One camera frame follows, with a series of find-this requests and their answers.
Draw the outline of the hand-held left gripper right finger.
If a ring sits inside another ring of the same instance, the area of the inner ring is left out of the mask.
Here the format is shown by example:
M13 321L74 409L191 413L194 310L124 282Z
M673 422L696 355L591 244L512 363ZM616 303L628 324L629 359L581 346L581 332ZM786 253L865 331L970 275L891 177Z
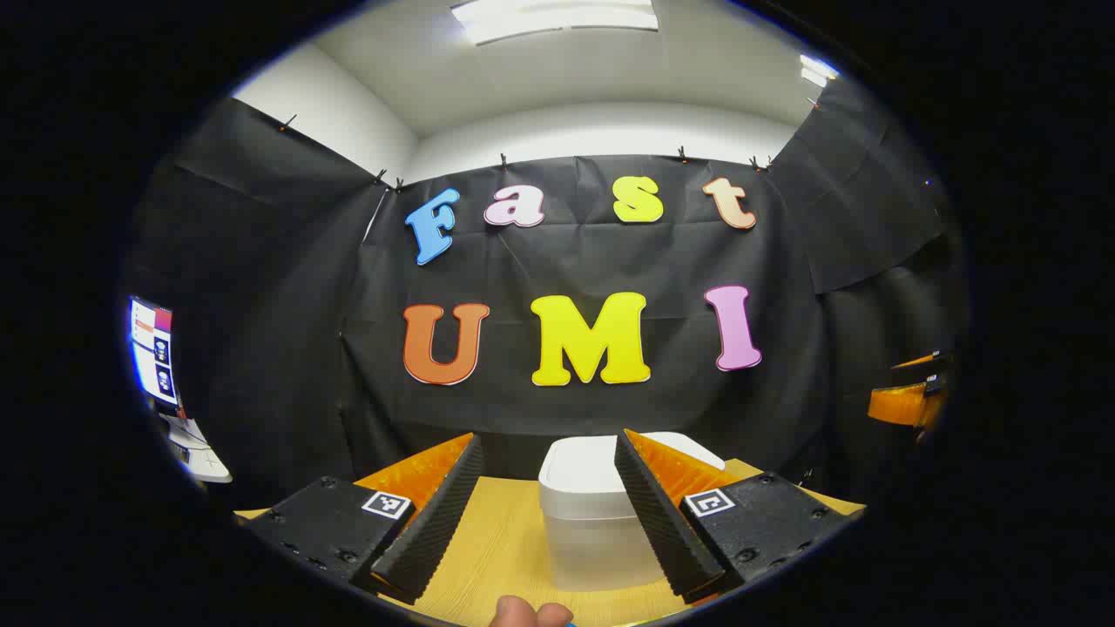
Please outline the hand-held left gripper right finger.
M683 602L765 583L865 512L775 473L741 478L712 467L630 430L618 434L614 464L666 581Z

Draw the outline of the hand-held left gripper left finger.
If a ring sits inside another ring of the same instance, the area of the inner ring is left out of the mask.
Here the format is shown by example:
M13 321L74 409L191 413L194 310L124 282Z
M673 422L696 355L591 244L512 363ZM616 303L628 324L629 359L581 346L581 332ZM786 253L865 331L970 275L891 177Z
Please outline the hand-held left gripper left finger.
M466 433L357 482L316 479L242 525L327 579L413 604L442 565L482 469L482 441Z

